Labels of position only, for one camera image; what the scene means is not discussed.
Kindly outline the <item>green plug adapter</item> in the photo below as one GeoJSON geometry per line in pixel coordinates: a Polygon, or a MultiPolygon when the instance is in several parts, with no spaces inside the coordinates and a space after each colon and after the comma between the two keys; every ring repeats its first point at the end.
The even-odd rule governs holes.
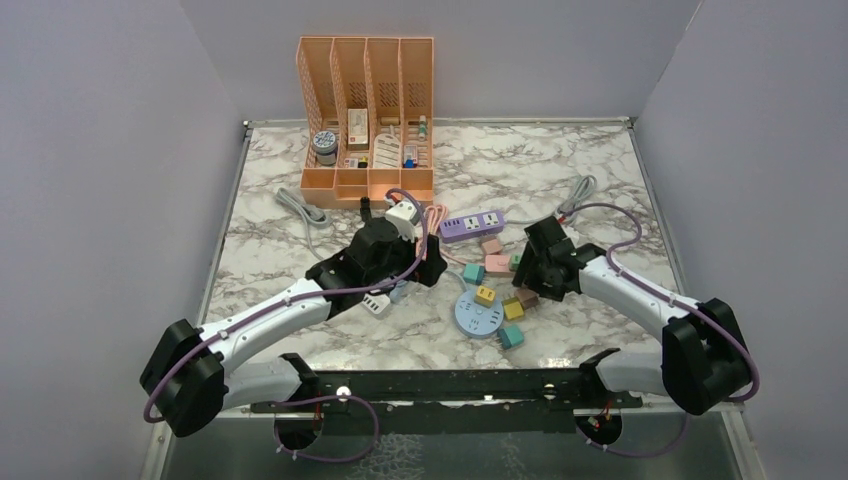
{"type": "Polygon", "coordinates": [[[509,260],[509,269],[513,272],[517,271],[522,260],[522,256],[520,254],[515,254],[510,256],[509,260]]]}

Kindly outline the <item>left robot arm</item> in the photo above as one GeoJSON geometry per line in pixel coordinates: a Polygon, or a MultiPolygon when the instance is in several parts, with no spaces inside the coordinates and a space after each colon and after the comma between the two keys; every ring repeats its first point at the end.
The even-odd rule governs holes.
{"type": "Polygon", "coordinates": [[[140,376],[148,395],[143,417],[191,435],[228,409],[265,401],[290,410],[313,401],[308,366],[291,355],[264,363],[253,357],[277,341],[323,323],[401,280],[433,286],[447,263],[434,234],[403,236],[384,217],[368,221],[350,244],[308,269],[274,297],[226,318],[194,327],[169,325],[140,376]]]}

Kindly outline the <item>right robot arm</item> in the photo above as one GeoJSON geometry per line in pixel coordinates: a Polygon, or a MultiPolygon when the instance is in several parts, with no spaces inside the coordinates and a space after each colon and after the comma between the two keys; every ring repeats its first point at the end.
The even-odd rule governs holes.
{"type": "Polygon", "coordinates": [[[514,285],[562,301],[585,295],[635,322],[661,345],[659,352],[616,351],[593,357],[577,380],[579,398],[600,407],[616,392],[663,395],[692,415],[730,401],[758,375],[729,304],[698,301],[662,288],[611,260],[609,252],[575,245],[554,216],[525,229],[527,243],[514,285]]]}

